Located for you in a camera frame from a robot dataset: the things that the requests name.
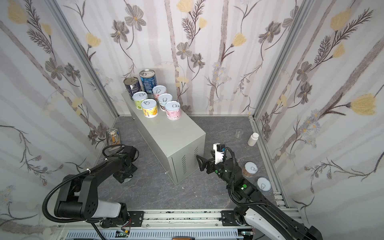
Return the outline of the blue label tall can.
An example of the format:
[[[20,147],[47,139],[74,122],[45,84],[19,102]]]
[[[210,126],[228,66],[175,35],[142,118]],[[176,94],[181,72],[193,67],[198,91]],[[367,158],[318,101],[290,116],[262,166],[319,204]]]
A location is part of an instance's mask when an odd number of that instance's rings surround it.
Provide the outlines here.
[[[146,69],[139,73],[143,88],[147,94],[153,94],[154,87],[157,86],[156,73],[154,70]]]

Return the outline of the yellow label can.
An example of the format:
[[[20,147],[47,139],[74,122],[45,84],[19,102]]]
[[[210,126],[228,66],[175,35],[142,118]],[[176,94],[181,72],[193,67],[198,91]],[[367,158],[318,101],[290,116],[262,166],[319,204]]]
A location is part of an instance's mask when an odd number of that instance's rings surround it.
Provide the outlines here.
[[[144,100],[141,103],[141,107],[146,118],[155,118],[158,115],[158,106],[156,100]]]

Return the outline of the dark navy tall can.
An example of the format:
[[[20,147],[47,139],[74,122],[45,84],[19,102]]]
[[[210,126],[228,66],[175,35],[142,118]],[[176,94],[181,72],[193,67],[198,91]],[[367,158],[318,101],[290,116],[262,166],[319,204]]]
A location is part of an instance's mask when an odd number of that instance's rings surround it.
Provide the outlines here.
[[[137,92],[141,92],[141,85],[139,79],[136,77],[127,77],[123,81],[131,100],[133,99],[133,95]]]

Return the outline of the white brown label can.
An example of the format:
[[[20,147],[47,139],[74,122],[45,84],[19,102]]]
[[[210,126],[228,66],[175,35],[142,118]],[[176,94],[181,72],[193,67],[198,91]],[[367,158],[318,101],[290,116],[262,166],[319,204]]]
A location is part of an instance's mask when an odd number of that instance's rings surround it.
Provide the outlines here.
[[[171,102],[172,100],[173,100],[173,96],[171,94],[165,93],[165,94],[159,95],[158,102],[159,102],[160,108],[163,112],[166,111],[165,105],[168,102]]]

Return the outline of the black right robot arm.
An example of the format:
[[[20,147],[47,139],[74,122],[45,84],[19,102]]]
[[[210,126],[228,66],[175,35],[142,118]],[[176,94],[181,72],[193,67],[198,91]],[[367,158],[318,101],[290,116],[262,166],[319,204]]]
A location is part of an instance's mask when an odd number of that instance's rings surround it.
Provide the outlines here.
[[[226,189],[234,210],[229,216],[222,214],[223,224],[249,225],[271,240],[321,240],[321,232],[314,226],[306,227],[289,217],[249,182],[239,166],[235,153],[225,145],[219,151],[211,151],[212,158],[197,155],[200,171],[216,174],[226,183]]]

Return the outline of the pink orange label can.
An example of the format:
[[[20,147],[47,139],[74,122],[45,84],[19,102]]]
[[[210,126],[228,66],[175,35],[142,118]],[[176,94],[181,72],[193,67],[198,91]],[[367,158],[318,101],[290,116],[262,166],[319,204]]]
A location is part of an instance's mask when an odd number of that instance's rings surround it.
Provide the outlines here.
[[[165,105],[167,118],[171,121],[176,121],[181,117],[180,103],[177,101],[170,101]]]

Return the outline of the green label can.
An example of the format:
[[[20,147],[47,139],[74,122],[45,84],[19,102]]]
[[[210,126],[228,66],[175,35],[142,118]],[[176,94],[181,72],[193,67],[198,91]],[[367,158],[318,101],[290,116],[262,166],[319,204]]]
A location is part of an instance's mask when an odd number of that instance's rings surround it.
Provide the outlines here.
[[[134,104],[138,110],[142,109],[142,102],[148,98],[148,94],[146,92],[137,92],[134,93],[132,99]]]

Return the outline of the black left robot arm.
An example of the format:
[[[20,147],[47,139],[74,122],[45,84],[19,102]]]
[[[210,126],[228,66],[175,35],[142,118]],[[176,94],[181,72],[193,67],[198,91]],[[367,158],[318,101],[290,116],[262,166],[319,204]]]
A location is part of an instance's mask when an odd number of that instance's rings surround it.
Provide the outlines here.
[[[55,223],[85,221],[100,223],[103,228],[122,227],[131,223],[125,203],[106,202],[99,199],[99,185],[113,176],[119,183],[133,177],[137,167],[133,164],[140,152],[133,146],[119,144],[107,146],[102,162],[76,175],[67,175],[54,187],[42,203],[42,213]]]

